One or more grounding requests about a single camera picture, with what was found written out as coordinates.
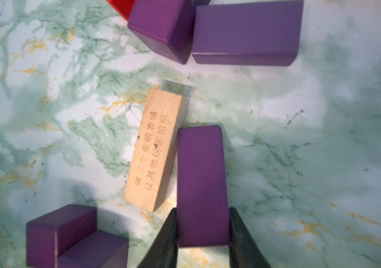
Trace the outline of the red arch brick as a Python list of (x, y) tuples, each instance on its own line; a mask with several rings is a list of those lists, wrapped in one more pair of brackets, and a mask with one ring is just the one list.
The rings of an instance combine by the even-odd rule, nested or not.
[(128, 21), (133, 9), (135, 0), (107, 0), (107, 2)]

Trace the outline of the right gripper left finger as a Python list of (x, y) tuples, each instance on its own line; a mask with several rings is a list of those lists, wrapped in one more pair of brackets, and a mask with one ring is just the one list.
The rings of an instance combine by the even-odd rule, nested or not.
[(177, 239), (177, 209), (173, 208), (138, 268), (176, 268)]

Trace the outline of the purple brick front lower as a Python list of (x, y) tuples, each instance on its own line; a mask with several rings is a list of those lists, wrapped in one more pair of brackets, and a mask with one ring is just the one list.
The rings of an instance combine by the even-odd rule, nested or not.
[(60, 268), (126, 268), (129, 240), (97, 230), (64, 252)]

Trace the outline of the purple brick front left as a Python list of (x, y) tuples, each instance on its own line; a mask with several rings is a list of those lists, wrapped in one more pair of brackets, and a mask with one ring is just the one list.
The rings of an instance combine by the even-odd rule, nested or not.
[(58, 268), (59, 257), (97, 229), (95, 207), (70, 204), (26, 224), (26, 265)]

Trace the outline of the purple brick below arch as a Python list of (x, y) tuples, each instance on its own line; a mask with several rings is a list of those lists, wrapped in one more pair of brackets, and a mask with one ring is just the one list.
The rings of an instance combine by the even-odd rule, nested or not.
[(139, 0), (133, 5), (128, 28), (153, 52), (186, 64), (195, 17), (193, 1)]

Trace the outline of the purple flat brick middle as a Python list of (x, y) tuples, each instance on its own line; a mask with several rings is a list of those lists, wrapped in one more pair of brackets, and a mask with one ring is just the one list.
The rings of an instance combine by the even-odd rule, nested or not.
[(303, 1), (198, 6), (198, 64), (290, 66), (299, 51)]

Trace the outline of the natural wood slanted brick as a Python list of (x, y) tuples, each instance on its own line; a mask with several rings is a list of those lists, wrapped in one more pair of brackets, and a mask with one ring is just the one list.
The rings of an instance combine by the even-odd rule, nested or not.
[(124, 200), (152, 213), (165, 200), (178, 148), (178, 130), (189, 101), (179, 94), (150, 89), (137, 135)]

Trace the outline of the purple long brick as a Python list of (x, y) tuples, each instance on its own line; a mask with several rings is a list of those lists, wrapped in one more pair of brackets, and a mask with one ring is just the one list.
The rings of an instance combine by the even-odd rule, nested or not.
[(179, 130), (177, 182), (178, 246), (228, 245), (230, 219), (220, 126)]

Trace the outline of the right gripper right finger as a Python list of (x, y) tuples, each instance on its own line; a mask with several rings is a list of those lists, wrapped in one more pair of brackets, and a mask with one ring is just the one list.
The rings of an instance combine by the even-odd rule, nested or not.
[(236, 208), (229, 209), (231, 243), (229, 264), (231, 268), (271, 268), (261, 254)]

